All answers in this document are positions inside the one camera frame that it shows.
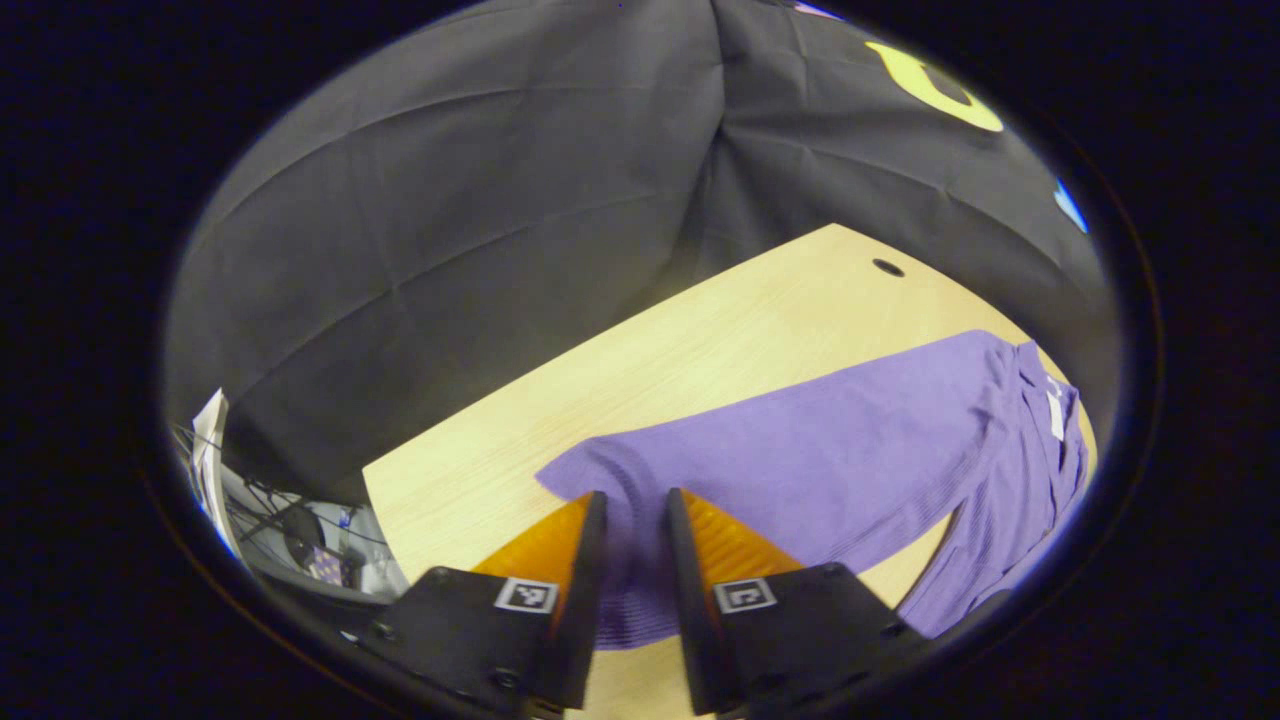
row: blue logo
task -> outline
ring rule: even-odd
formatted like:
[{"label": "blue logo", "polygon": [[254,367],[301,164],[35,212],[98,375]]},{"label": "blue logo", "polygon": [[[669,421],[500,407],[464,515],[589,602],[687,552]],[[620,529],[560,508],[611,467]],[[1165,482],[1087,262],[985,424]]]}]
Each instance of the blue logo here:
[{"label": "blue logo", "polygon": [[1071,196],[1062,187],[1062,181],[1057,181],[1057,191],[1053,193],[1053,200],[1057,200],[1057,206],[1066,213],[1068,218],[1071,218],[1071,222],[1075,223],[1075,227],[1080,228],[1080,232],[1089,234],[1089,227],[1084,224],[1084,218],[1080,215],[1079,208],[1075,206]]},{"label": "blue logo", "polygon": [[819,8],[814,8],[813,5],[809,5],[808,3],[796,3],[796,10],[800,10],[801,13],[805,13],[805,14],[809,14],[809,15],[818,15],[820,18],[831,18],[833,20],[845,22],[845,18],[833,15],[833,14],[828,13],[827,10],[822,10]]}]

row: white label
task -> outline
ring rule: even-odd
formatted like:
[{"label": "white label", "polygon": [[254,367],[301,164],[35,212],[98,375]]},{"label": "white label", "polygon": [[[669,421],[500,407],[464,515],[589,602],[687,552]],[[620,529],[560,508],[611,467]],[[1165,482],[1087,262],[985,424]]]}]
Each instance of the white label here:
[{"label": "white label", "polygon": [[777,605],[769,583],[764,578],[751,578],[750,580],[737,580],[714,585],[716,600],[719,602],[721,612],[742,612],[744,610],[758,610]]},{"label": "white label", "polygon": [[494,607],[515,610],[516,612],[538,612],[550,615],[556,610],[556,594],[559,585],[556,583],[539,583],[538,580],[525,580],[522,578],[507,578],[507,584],[498,593]]},{"label": "white label", "polygon": [[1044,391],[1044,396],[1048,397],[1048,427],[1053,437],[1062,442],[1065,436],[1065,429],[1062,428],[1062,404],[1059,402],[1057,397],[1048,391]]}]

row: black fabric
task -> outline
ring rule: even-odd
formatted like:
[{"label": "black fabric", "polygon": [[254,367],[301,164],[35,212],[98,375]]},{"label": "black fabric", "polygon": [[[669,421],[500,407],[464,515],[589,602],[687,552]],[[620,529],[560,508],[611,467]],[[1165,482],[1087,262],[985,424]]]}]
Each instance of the black fabric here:
[{"label": "black fabric", "polygon": [[1016,128],[920,104],[869,38],[759,0],[527,0],[392,44],[283,117],[197,223],[170,418],[221,387],[229,464],[364,502],[371,460],[835,222],[1023,327],[1105,447],[1121,357],[1100,238]]}]

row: yellow letter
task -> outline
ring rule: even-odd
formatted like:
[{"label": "yellow letter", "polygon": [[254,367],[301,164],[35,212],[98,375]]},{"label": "yellow letter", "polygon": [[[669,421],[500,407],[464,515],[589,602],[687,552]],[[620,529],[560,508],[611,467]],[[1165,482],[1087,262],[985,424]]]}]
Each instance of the yellow letter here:
[{"label": "yellow letter", "polygon": [[942,95],[924,72],[924,63],[920,60],[879,42],[868,42],[867,46],[879,53],[881,58],[884,59],[884,68],[888,69],[888,74],[893,78],[893,82],[910,92],[920,102],[982,129],[989,129],[991,132],[1005,129],[1005,124],[1000,122],[1000,118],[979,102],[977,97],[969,95],[968,90],[960,88],[960,92],[964,92],[964,96],[969,99],[968,105]]}]

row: table surface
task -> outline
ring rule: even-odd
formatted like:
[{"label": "table surface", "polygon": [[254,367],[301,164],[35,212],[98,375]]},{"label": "table surface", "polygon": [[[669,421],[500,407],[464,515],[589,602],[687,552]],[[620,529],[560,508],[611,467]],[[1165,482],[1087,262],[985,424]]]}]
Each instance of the table surface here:
[{"label": "table surface", "polygon": [[[892,263],[895,277],[873,260]],[[928,265],[827,225],[736,265],[584,342],[428,429],[364,470],[404,575],[470,569],[563,501],[534,474],[593,436],[676,420],[972,329],[1029,338]],[[1066,379],[1041,351],[1044,368]],[[1092,478],[1097,447],[1080,425]],[[950,518],[859,574],[896,606]],[[591,720],[692,717],[678,638],[591,662]]]}]

